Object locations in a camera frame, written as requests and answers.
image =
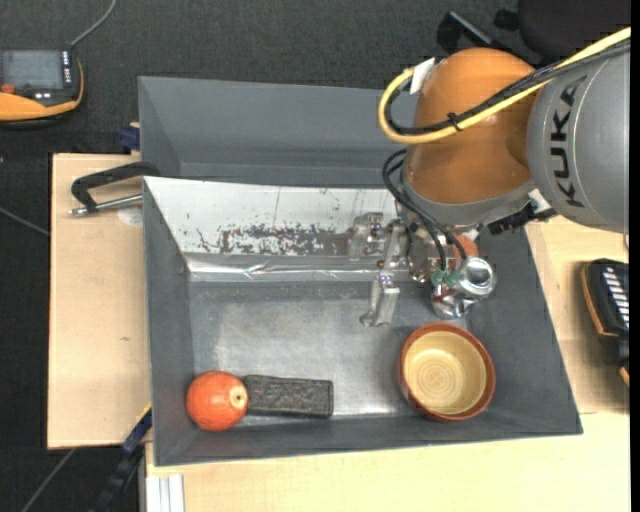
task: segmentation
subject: wooden bowl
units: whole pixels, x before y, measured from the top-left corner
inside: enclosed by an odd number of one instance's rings
[[[487,349],[469,331],[434,322],[414,331],[400,356],[400,386],[422,414],[466,420],[493,397],[496,377]]]

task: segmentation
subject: yellow cable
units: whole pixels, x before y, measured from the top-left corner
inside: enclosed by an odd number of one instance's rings
[[[558,64],[556,69],[566,66],[568,64],[572,64],[579,60],[582,60],[591,55],[595,55],[596,53],[601,52],[602,50],[605,50],[606,48],[613,46],[615,44],[618,44],[624,41],[625,39],[629,39],[629,38],[631,38],[631,27],[620,30],[615,34],[607,36],[593,43],[592,45],[588,46],[584,50],[581,50],[575,55],[562,61],[560,64]],[[456,133],[457,130],[455,127],[448,126],[446,128],[443,128],[441,130],[438,130],[436,132],[431,132],[431,133],[424,133],[419,135],[402,135],[401,133],[396,132],[393,129],[393,127],[388,123],[385,111],[389,103],[389,100],[391,99],[393,94],[395,94],[396,91],[402,86],[402,84],[404,84],[407,80],[411,79],[411,77],[413,76],[413,73],[414,73],[414,68],[411,68],[404,71],[400,75],[398,75],[395,79],[391,81],[389,86],[385,89],[384,93],[382,94],[382,98],[380,99],[380,104],[378,105],[378,122],[380,123],[380,128],[382,129],[382,131],[391,140],[393,140],[394,142],[399,142],[400,144],[422,144],[424,142],[433,142],[435,140],[442,139],[444,137],[447,137],[449,135]],[[458,127],[461,129],[469,128],[470,126],[473,126],[474,124],[495,114],[496,112],[499,112],[500,110],[505,109],[509,105],[512,105],[520,101],[522,98],[537,91],[541,87],[544,87],[547,83],[548,81],[538,85],[534,85],[525,91],[522,91],[514,96],[511,96],[510,98],[507,98],[501,101],[500,103],[497,103],[496,105],[489,107],[486,110],[483,110],[482,112],[468,119],[465,119],[464,121],[460,121],[458,123]]]

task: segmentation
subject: metal bracket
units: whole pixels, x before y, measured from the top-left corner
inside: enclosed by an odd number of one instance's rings
[[[377,237],[382,227],[382,213],[365,213],[356,217],[353,222],[353,235],[349,239],[348,256],[351,261],[358,261],[364,255],[367,244]]]
[[[384,247],[384,260],[376,280],[371,285],[370,308],[360,317],[360,323],[367,327],[388,324],[393,320],[400,288],[393,279],[399,267],[407,266],[409,237],[404,224],[394,222]]]

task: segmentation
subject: table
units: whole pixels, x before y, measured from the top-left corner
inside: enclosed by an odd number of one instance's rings
[[[68,214],[76,177],[137,159],[53,158],[50,448],[119,444],[150,400],[139,212]],[[131,180],[95,196],[139,189]],[[527,234],[583,435],[176,467],[153,464],[150,435],[146,474],[184,475],[189,512],[630,510],[629,391],[599,359],[577,281],[586,262],[628,261],[623,237],[562,217]]]

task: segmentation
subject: wooden board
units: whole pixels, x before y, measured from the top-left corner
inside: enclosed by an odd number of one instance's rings
[[[79,206],[70,192],[76,178],[136,159],[53,159],[49,448],[120,444],[150,401],[142,226],[116,211],[69,214]],[[139,191],[140,180],[130,180],[98,189],[94,198]]]

